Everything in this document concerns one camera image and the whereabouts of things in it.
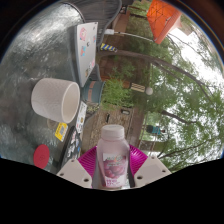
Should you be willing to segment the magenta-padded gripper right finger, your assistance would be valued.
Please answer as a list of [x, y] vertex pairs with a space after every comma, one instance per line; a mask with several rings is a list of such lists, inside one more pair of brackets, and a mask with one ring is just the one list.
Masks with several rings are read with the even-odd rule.
[[146, 186], [170, 174], [156, 156], [147, 156], [138, 148], [130, 146], [128, 178], [131, 188]]

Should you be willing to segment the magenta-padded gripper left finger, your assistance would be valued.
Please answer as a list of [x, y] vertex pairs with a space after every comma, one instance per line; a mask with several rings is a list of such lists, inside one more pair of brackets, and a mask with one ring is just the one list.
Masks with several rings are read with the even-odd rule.
[[58, 171], [57, 175], [81, 187], [98, 189], [100, 177], [96, 147], [89, 149], [78, 159], [69, 159]]

